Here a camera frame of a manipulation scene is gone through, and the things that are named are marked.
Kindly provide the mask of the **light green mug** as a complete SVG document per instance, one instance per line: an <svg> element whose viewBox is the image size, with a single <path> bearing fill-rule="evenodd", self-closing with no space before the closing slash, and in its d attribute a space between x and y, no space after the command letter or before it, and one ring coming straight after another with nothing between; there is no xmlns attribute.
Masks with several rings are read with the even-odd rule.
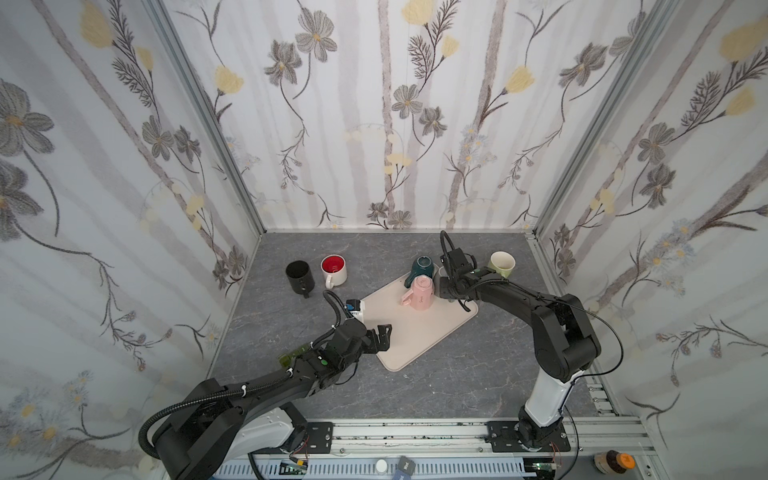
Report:
<svg viewBox="0 0 768 480"><path fill-rule="evenodd" d="M493 252L489 258L488 267L505 279L508 279L516 267L515 257L506 251Z"/></svg>

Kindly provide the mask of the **pink mug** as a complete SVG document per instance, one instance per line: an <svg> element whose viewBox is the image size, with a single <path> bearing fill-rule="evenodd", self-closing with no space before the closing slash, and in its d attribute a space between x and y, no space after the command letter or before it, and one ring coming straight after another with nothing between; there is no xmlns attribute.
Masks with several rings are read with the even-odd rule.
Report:
<svg viewBox="0 0 768 480"><path fill-rule="evenodd" d="M401 297L401 304L416 311L428 310L433 301L434 283L431 277L420 275L413 279L410 288Z"/></svg>

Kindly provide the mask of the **white mug red inside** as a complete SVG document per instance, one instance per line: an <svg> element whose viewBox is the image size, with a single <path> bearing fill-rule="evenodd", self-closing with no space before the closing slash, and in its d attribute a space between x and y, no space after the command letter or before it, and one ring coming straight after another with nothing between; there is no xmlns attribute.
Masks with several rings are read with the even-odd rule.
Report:
<svg viewBox="0 0 768 480"><path fill-rule="evenodd" d="M343 285L348 278L347 262L338 254L326 256L320 264L325 288L331 290Z"/></svg>

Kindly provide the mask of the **black mug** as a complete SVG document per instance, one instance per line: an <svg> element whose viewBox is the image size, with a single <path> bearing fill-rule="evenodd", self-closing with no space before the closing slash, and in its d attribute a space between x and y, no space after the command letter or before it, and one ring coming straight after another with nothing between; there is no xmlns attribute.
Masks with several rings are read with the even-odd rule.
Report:
<svg viewBox="0 0 768 480"><path fill-rule="evenodd" d="M292 290L308 298L315 288L315 280L311 272L310 265L304 260L295 260L290 262L285 268L285 274L288 278Z"/></svg>

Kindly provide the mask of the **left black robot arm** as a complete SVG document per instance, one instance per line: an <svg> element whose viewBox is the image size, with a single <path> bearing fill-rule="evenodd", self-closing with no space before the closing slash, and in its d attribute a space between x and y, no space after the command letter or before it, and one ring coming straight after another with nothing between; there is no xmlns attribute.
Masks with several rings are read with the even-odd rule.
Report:
<svg viewBox="0 0 768 480"><path fill-rule="evenodd" d="M332 327L281 370L242 383L209 378L181 402L151 415L138 432L145 454L161 461L172 479L208 479L231 456L245 427L294 400L339 385L364 355L390 347L392 326L369 329L330 290L323 297L335 314Z"/></svg>

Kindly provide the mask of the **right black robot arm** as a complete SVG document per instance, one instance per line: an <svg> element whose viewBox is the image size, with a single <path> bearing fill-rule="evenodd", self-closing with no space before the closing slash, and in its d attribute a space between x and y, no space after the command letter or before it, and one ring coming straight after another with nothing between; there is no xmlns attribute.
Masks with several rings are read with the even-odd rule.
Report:
<svg viewBox="0 0 768 480"><path fill-rule="evenodd" d="M491 304L522 320L532 331L539 373L518 413L515 436L523 449L539 451L565 433L563 410L572 388L591 376L588 370L602 353L591 321L611 326L574 295L530 290L489 266L479 266L445 230L440 232L440 246L444 274L435 288L438 298L456 301L465 311L470 302Z"/></svg>

